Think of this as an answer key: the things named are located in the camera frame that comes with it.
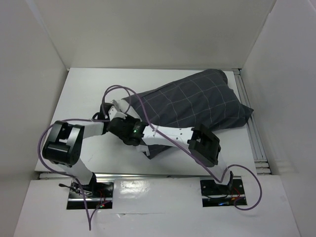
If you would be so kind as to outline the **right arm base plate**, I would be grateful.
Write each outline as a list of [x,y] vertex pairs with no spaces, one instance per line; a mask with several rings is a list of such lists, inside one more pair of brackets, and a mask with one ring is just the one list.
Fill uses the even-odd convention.
[[232,187],[215,183],[212,179],[201,179],[200,189],[203,207],[246,206],[247,200],[241,178],[233,179]]

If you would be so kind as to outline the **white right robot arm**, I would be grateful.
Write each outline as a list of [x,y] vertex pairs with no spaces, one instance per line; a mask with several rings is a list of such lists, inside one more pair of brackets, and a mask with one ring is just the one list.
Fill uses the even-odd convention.
[[152,156],[150,146],[177,147],[191,156],[196,163],[206,168],[214,178],[216,190],[229,194],[233,187],[233,173],[221,157],[219,138],[206,126],[173,128],[150,125],[137,118],[114,118],[107,131],[124,144],[135,146],[138,152]]

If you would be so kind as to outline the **white pillow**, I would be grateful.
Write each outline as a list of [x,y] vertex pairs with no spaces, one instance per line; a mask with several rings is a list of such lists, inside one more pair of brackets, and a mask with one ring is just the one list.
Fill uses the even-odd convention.
[[[133,109],[133,107],[127,101],[120,99],[117,101],[117,103],[118,103],[119,109],[122,112],[142,121],[140,116],[136,113],[136,111]],[[148,146],[138,145],[136,147],[136,151],[139,153],[143,153],[147,158],[150,158],[150,152],[149,152]]]

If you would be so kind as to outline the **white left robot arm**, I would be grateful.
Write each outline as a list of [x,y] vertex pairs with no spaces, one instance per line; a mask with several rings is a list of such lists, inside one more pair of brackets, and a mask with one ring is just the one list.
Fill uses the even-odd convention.
[[105,185],[97,183],[96,175],[80,159],[82,143],[85,138],[104,135],[107,132],[109,110],[113,104],[102,103],[100,111],[85,124],[70,124],[69,120],[57,120],[48,134],[41,155],[63,169],[74,179],[76,187],[86,197],[99,197]]

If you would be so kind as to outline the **dark grey checked pillowcase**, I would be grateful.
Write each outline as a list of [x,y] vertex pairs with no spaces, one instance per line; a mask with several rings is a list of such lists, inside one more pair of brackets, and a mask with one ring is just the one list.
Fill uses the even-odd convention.
[[163,127],[199,124],[211,131],[243,127],[253,109],[243,105],[222,70],[208,69],[153,90],[125,97],[141,120]]

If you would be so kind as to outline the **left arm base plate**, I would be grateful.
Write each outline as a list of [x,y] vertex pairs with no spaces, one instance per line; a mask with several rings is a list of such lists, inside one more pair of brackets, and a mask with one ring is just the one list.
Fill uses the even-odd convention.
[[[67,202],[67,210],[81,210],[85,209],[83,197],[78,184],[73,182],[69,186],[69,195]],[[113,208],[113,191],[114,182],[102,182],[98,183],[95,192],[84,191],[87,208],[88,209],[112,209]]]

